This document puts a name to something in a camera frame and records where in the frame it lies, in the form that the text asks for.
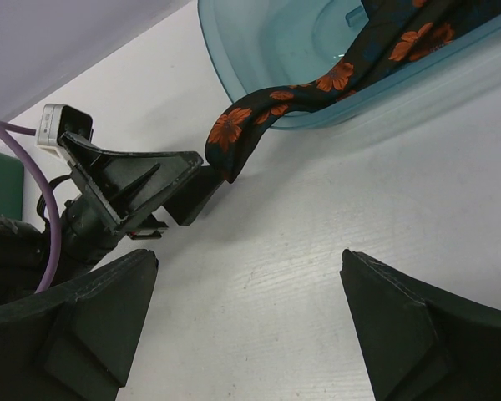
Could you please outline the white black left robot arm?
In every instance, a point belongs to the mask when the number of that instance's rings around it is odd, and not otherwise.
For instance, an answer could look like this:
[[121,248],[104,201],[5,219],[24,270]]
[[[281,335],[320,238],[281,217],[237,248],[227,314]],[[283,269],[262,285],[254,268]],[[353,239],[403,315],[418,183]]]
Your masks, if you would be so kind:
[[[61,252],[53,284],[81,276],[119,242],[159,239],[167,225],[154,217],[160,207],[180,226],[190,225],[223,176],[195,151],[118,152],[65,133],[59,143],[69,156],[70,179],[80,191],[60,217]],[[0,216],[0,305],[34,293],[47,266],[50,230]]]

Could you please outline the black orange floral tie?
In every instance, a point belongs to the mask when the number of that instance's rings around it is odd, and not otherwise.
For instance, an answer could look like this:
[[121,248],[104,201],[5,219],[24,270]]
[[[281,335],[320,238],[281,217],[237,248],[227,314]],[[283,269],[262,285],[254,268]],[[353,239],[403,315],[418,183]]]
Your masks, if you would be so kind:
[[362,31],[325,74],[304,84],[259,89],[235,101],[214,123],[205,158],[233,182],[262,135],[282,116],[315,113],[389,75],[466,1],[372,1]]

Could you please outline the green compartment organizer tray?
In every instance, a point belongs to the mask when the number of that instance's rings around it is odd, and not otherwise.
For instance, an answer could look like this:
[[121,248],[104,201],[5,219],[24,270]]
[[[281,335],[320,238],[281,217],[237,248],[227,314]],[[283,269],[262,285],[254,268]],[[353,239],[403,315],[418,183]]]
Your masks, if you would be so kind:
[[0,153],[0,216],[14,220],[23,218],[23,164]]

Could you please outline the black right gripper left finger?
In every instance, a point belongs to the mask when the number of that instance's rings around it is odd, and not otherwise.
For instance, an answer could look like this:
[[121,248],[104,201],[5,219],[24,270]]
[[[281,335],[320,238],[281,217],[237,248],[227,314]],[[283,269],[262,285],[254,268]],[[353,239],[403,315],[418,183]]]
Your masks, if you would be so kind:
[[132,251],[0,306],[0,400],[114,400],[125,387],[158,260]]

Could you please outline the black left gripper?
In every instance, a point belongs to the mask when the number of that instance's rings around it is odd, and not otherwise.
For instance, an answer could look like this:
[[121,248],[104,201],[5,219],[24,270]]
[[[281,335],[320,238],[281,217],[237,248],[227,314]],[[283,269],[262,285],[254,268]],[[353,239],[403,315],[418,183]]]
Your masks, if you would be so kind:
[[125,237],[162,237],[168,226],[154,212],[163,204],[179,226],[191,225],[225,181],[220,171],[202,166],[195,151],[103,150],[69,132],[60,144],[72,174],[50,180],[49,189],[72,180],[80,195],[66,203],[60,217],[58,276],[89,272]]

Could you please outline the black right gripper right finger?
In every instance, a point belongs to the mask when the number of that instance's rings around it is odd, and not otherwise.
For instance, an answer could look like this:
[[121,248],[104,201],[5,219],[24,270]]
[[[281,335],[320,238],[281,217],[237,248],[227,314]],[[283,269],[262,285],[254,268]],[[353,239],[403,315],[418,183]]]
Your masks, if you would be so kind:
[[377,400],[501,400],[501,311],[358,251],[342,285]]

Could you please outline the teal translucent plastic tub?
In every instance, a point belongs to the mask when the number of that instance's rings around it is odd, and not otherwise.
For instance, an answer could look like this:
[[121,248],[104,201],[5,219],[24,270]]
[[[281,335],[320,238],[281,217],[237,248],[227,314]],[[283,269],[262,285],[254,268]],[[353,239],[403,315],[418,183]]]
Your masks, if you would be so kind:
[[[201,1],[210,60],[231,100],[258,89],[300,84],[326,73],[362,31],[360,1]],[[501,15],[443,51],[314,114],[279,119],[277,129],[315,129],[371,119],[408,122],[501,84]]]

